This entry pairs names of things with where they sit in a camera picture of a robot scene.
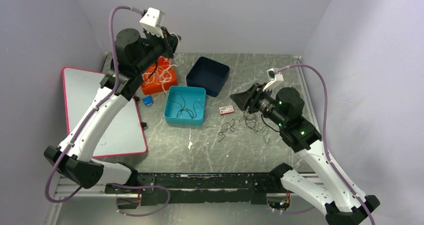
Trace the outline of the orange plastic box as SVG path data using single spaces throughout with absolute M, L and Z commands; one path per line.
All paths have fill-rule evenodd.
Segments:
M 170 87 L 178 85 L 176 64 L 169 58 L 160 57 L 142 75 L 142 92 L 145 95 L 152 95 L 167 92 Z

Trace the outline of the pink framed whiteboard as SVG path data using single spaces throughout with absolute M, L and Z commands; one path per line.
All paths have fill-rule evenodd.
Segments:
M 70 134 L 78 123 L 86 117 L 86 112 L 104 99 L 110 89 L 98 92 L 104 74 L 90 70 L 65 67 L 62 69 L 62 83 L 67 123 Z M 146 138 L 141 125 L 141 118 L 132 98 L 117 113 L 105 132 L 101 135 L 95 148 L 89 149 L 94 159 L 142 154 L 148 150 Z

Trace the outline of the light blue plastic box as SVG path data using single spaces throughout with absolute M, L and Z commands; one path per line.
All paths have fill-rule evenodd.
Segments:
M 206 90 L 201 87 L 169 88 L 164 118 L 168 124 L 201 126 L 205 119 Z

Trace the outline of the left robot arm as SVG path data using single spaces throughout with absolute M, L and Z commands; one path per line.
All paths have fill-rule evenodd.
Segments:
M 122 163 L 93 160 L 94 151 L 116 115 L 143 83 L 143 73 L 161 57 L 172 59 L 181 36 L 165 27 L 158 32 L 127 28 L 111 32 L 112 68 L 104 75 L 88 110 L 76 127 L 57 146 L 49 146 L 44 157 L 52 165 L 45 184 L 49 190 L 54 174 L 89 189 L 105 183 L 132 193 L 139 185 L 138 171 Z

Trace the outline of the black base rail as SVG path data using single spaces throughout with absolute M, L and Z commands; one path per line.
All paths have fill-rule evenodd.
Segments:
M 284 197 L 286 189 L 270 172 L 140 173 L 138 186 L 127 189 L 107 184 L 106 194 L 140 198 L 141 206 L 171 204 L 239 203 L 267 205 L 271 196 Z

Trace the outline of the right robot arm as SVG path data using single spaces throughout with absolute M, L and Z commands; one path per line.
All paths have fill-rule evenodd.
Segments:
M 318 209 L 329 225 L 359 225 L 371 218 L 380 201 L 358 188 L 328 152 L 323 136 L 303 117 L 305 102 L 295 88 L 283 87 L 272 97 L 263 84 L 254 83 L 244 92 L 231 94 L 230 99 L 241 111 L 260 112 L 275 123 L 282 141 L 309 164 L 325 186 L 283 163 L 270 178 L 275 192 L 286 189 L 299 195 Z

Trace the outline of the red white small box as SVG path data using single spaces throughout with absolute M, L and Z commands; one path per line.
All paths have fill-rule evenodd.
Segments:
M 222 107 L 219 107 L 218 109 L 219 109 L 220 115 L 228 115 L 228 114 L 233 114 L 235 112 L 235 109 L 232 105 L 222 106 Z

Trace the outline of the blue whiteboard eraser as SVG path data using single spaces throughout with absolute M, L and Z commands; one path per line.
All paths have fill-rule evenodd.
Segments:
M 146 107 L 151 106 L 153 104 L 153 98 L 150 95 L 143 97 L 141 100 Z

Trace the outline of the dark blue plastic box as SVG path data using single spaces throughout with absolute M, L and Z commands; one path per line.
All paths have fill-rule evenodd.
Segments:
M 229 74 L 229 66 L 201 56 L 186 75 L 186 85 L 203 88 L 208 96 L 215 98 L 221 92 Z

